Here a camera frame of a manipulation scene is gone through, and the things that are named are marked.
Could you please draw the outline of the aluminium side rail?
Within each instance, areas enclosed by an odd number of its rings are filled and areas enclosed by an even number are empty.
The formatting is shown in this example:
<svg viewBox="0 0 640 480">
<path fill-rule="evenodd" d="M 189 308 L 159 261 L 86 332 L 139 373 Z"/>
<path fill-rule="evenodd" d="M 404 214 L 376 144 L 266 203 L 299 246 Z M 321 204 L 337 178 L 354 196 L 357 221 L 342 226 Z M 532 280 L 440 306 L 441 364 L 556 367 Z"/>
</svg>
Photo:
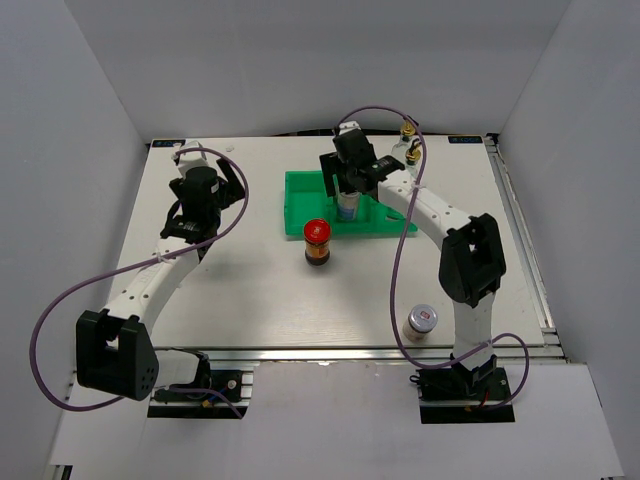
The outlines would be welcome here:
<svg viewBox="0 0 640 480">
<path fill-rule="evenodd" d="M 543 338 L 543 344 L 535 347 L 537 359 L 539 362 L 542 362 L 543 358 L 548 362 L 568 362 L 550 311 L 546 288 L 542 280 L 526 220 L 500 152 L 498 136 L 487 134 L 484 137 L 484 143 L 518 252 L 521 271 L 533 302 L 539 330 Z"/>
</svg>

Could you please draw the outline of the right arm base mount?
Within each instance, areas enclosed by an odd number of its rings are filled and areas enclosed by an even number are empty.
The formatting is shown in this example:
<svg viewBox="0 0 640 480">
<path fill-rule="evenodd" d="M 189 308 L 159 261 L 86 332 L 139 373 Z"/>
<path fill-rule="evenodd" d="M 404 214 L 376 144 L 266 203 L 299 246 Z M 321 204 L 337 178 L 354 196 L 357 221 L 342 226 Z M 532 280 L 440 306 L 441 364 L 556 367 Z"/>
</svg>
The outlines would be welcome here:
<svg viewBox="0 0 640 480">
<path fill-rule="evenodd" d="M 514 423 L 508 399 L 511 389 L 504 368 L 482 380 L 471 392 L 451 369 L 417 370 L 409 377 L 417 388 L 423 425 Z"/>
</svg>

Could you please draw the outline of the green three-compartment tray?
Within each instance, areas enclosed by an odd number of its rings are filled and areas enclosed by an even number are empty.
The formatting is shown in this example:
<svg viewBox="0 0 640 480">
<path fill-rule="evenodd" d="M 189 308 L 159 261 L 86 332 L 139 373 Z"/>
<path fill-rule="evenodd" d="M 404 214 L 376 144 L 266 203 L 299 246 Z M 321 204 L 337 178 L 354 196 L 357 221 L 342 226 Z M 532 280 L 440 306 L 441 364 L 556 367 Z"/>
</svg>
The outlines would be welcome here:
<svg viewBox="0 0 640 480">
<path fill-rule="evenodd" d="M 312 219 L 323 218 L 331 226 L 332 236 L 399 236 L 405 219 L 393 209 L 368 196 L 360 198 L 355 220 L 342 221 L 337 216 L 337 204 L 327 197 L 322 173 L 316 171 L 286 171 L 284 179 L 285 233 L 301 237 L 304 225 Z"/>
</svg>

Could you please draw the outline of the blue-label white shaker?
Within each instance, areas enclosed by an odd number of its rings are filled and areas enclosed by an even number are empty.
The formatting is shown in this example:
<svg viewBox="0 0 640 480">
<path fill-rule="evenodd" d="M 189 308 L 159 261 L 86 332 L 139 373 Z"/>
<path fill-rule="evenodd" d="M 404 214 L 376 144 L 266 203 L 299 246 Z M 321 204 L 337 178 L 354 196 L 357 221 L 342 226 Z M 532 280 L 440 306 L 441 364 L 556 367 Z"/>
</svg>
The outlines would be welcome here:
<svg viewBox="0 0 640 480">
<path fill-rule="evenodd" d="M 351 222 L 357 218 L 360 204 L 360 193 L 339 192 L 337 195 L 337 218 L 343 222 Z"/>
</svg>

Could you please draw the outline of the glass cruet with dark spice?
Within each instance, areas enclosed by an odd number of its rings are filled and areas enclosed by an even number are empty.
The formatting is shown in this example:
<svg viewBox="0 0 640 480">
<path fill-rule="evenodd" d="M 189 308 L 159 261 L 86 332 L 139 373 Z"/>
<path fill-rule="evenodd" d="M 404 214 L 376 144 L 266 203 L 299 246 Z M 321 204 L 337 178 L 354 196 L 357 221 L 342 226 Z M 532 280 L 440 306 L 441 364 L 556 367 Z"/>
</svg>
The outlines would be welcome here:
<svg viewBox="0 0 640 480">
<path fill-rule="evenodd" d="M 405 161 L 405 152 L 415 138 L 419 137 L 414 124 L 410 120 L 405 120 L 400 128 L 399 140 L 393 146 L 391 155 L 398 160 Z"/>
</svg>

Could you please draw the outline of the clear glass cruet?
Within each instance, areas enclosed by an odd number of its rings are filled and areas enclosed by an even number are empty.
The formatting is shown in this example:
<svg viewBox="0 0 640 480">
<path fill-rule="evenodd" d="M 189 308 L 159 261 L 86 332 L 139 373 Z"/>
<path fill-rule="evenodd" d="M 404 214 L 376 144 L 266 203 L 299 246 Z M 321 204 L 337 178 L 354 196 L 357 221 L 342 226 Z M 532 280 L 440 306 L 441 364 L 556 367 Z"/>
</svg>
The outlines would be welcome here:
<svg viewBox="0 0 640 480">
<path fill-rule="evenodd" d="M 405 152 L 406 169 L 413 177 L 416 177 L 419 173 L 422 158 L 421 148 L 422 142 L 419 138 L 415 138 Z"/>
</svg>

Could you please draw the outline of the red-lid dark sauce jar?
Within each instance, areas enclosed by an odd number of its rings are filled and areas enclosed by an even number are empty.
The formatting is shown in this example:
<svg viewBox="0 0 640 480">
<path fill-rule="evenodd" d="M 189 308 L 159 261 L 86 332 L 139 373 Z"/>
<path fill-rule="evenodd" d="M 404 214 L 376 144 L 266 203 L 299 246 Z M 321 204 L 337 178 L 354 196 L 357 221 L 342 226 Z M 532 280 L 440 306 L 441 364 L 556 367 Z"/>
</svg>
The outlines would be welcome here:
<svg viewBox="0 0 640 480">
<path fill-rule="evenodd" d="M 321 266 L 330 258 L 330 224 L 322 219 L 309 220 L 303 227 L 305 259 L 312 266 Z"/>
</svg>

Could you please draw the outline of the right blue table sticker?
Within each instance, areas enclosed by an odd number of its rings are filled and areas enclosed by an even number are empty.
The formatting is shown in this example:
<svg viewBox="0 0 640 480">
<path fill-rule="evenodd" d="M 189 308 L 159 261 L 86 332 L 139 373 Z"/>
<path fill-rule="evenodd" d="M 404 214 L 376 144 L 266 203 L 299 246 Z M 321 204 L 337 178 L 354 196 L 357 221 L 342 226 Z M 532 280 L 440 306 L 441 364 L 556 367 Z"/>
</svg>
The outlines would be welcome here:
<svg viewBox="0 0 640 480">
<path fill-rule="evenodd" d="M 447 137 L 450 144 L 483 144 L 483 138 L 478 135 L 450 135 Z"/>
</svg>

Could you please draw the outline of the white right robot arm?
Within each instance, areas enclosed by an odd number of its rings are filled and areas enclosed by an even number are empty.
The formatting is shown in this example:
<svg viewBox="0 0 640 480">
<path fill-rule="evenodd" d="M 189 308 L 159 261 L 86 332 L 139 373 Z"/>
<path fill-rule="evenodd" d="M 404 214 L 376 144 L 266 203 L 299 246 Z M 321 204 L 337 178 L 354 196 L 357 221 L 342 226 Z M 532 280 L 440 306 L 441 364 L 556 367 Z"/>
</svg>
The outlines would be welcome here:
<svg viewBox="0 0 640 480">
<path fill-rule="evenodd" d="M 472 399 L 496 369 L 492 310 L 506 273 L 499 226 L 487 213 L 472 216 L 421 185 L 418 173 L 394 153 L 378 157 L 357 122 L 335 129 L 335 151 L 320 157 L 329 197 L 360 193 L 405 216 L 440 251 L 438 281 L 454 311 L 448 367 L 453 390 Z"/>
</svg>

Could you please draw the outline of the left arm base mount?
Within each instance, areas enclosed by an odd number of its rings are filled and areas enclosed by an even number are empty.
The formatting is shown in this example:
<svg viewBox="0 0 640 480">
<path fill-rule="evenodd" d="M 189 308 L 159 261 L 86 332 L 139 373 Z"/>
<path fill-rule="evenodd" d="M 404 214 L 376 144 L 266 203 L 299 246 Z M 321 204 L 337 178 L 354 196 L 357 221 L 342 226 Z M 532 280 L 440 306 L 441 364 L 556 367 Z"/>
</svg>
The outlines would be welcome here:
<svg viewBox="0 0 640 480">
<path fill-rule="evenodd" d="M 248 410 L 247 373 L 216 367 L 201 351 L 161 349 L 160 376 L 147 416 L 154 419 L 239 420 Z"/>
</svg>

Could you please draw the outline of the red-label lid small jar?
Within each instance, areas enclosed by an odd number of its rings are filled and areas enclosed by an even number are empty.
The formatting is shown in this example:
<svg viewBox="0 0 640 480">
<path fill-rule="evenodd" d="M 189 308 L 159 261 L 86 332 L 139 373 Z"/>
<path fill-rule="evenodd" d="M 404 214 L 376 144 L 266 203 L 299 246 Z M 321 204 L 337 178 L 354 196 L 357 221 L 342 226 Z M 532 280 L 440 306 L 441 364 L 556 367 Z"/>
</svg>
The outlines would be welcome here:
<svg viewBox="0 0 640 480">
<path fill-rule="evenodd" d="M 413 343 L 421 342 L 438 324 L 436 310 L 428 304 L 415 305 L 407 315 L 402 332 Z"/>
</svg>

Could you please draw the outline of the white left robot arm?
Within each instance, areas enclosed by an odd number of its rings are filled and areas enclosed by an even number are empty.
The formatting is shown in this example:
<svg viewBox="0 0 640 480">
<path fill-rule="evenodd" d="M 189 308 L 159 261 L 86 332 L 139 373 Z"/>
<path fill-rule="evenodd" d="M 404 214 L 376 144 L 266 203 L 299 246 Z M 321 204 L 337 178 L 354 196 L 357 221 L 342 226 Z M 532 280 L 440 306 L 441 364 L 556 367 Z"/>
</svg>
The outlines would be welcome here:
<svg viewBox="0 0 640 480">
<path fill-rule="evenodd" d="M 179 151 L 180 171 L 169 184 L 176 197 L 151 262 L 100 311 L 85 311 L 76 323 L 77 381 L 85 387 L 144 400 L 156 389 L 178 387 L 199 399 L 211 387 L 206 356 L 193 350 L 156 350 L 153 327 L 181 282 L 224 236 L 221 213 L 248 202 L 247 182 L 234 164 L 220 157 L 214 166 L 206 149 Z"/>
</svg>

